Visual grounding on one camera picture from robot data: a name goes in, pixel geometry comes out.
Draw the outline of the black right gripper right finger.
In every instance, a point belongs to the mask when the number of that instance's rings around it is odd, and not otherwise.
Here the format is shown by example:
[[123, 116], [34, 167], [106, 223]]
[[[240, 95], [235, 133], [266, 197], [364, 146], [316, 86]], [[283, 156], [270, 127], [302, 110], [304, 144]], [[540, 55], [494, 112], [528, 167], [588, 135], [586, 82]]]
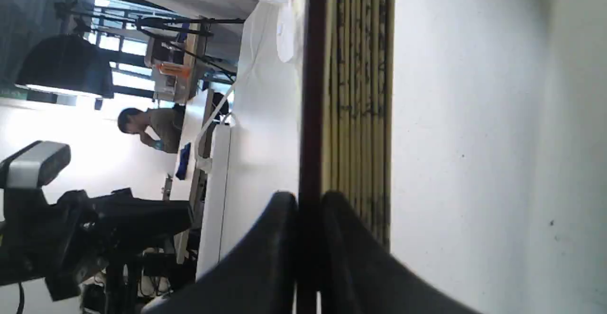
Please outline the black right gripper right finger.
[[472, 314], [404, 267], [363, 225], [342, 193], [322, 197], [327, 271], [323, 314]]

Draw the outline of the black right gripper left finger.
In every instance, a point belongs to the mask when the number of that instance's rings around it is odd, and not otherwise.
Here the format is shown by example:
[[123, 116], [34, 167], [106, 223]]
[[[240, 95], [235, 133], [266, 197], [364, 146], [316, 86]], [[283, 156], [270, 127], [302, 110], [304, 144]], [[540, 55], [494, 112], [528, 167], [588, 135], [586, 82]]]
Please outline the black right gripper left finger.
[[216, 266], [146, 314], [290, 314], [295, 292], [297, 201], [277, 192]]

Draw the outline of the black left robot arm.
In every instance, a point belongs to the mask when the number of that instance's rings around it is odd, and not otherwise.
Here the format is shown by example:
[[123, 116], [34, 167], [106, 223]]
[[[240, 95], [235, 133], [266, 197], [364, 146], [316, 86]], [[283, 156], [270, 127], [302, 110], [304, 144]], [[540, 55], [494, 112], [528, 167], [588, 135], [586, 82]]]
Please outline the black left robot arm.
[[129, 189], [91, 198], [83, 190], [47, 203], [41, 189], [6, 189], [1, 225], [1, 285], [43, 278], [52, 300], [80, 294], [106, 271], [105, 314], [133, 314], [141, 254], [188, 230], [187, 202], [137, 199]]

